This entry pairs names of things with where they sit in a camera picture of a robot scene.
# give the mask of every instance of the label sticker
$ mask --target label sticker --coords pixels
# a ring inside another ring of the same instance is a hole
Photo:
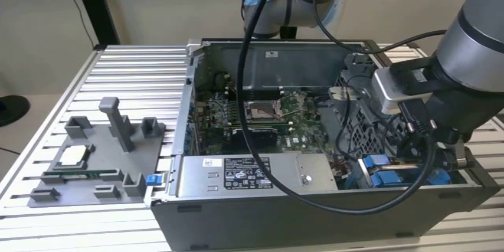
[[[223,159],[203,159],[204,168],[220,168],[223,167]]]
[[[277,57],[277,51],[267,51],[267,58]]]
[[[269,158],[260,158],[269,167]],[[224,187],[227,190],[273,188],[253,158],[224,159]]]

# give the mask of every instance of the green circuit board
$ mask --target green circuit board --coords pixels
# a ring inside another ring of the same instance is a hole
[[[207,94],[205,98],[197,103],[200,154],[249,153],[245,146],[236,145],[241,136],[236,101],[224,93]],[[275,133],[255,141],[260,153],[333,153],[315,101],[307,92],[285,91],[276,100],[247,101],[245,111],[249,129],[268,135]]]

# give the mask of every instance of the gray fixture post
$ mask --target gray fixture post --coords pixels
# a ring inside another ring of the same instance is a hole
[[[116,97],[104,97],[100,101],[99,108],[103,113],[107,113],[111,121],[111,132],[116,133],[123,151],[131,152],[135,149],[135,144],[129,138],[129,131],[124,125],[117,106],[119,99]]]

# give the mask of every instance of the open computer chassis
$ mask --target open computer chassis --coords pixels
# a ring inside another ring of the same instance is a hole
[[[333,214],[288,197],[257,168],[241,136],[233,85],[240,42],[203,40],[188,45],[172,169],[165,186],[155,188],[151,206],[173,250],[417,237],[499,191],[475,162],[471,169],[436,172],[440,178],[429,179],[407,201],[376,215]],[[351,43],[376,48],[368,40]],[[419,157],[395,156],[404,124],[396,119],[393,130],[385,131],[391,117],[379,113],[371,87],[373,71],[389,63],[384,54],[351,54],[325,41],[251,44],[244,89],[253,142],[277,179],[323,204],[373,207],[396,197],[419,173]],[[353,88],[347,90],[349,79]],[[356,162],[335,150],[348,103],[340,147]],[[383,156],[363,159],[380,153],[387,154],[385,163],[409,167],[392,172],[392,180],[391,171],[380,171]]]

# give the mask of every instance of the power supply label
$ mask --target power supply label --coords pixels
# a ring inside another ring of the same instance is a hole
[[[260,159],[267,169],[271,170],[269,158]],[[273,188],[253,158],[224,159],[224,177],[224,187],[227,190]]]

